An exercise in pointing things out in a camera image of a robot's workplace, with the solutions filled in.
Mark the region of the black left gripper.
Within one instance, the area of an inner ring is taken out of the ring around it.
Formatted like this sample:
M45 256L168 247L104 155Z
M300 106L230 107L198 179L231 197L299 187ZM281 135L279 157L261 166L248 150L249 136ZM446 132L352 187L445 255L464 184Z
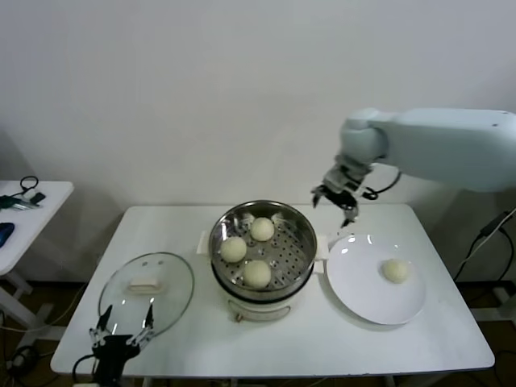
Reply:
M113 306L100 315L95 328L89 329L93 354L98 361L94 382L120 382L126 362L137 357L154 338L153 304L148 307L142 329L135 335L110 335L107 323Z

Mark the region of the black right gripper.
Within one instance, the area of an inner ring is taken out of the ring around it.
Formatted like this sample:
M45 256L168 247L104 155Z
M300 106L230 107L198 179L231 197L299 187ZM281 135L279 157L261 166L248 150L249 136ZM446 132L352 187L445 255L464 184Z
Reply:
M333 192L325 185L319 185L311 190L312 206L316 208L322 198L325 198L335 206L343 210L343 222L341 228L348 227L354 223L359 216L359 207L356 198L344 190L342 192Z

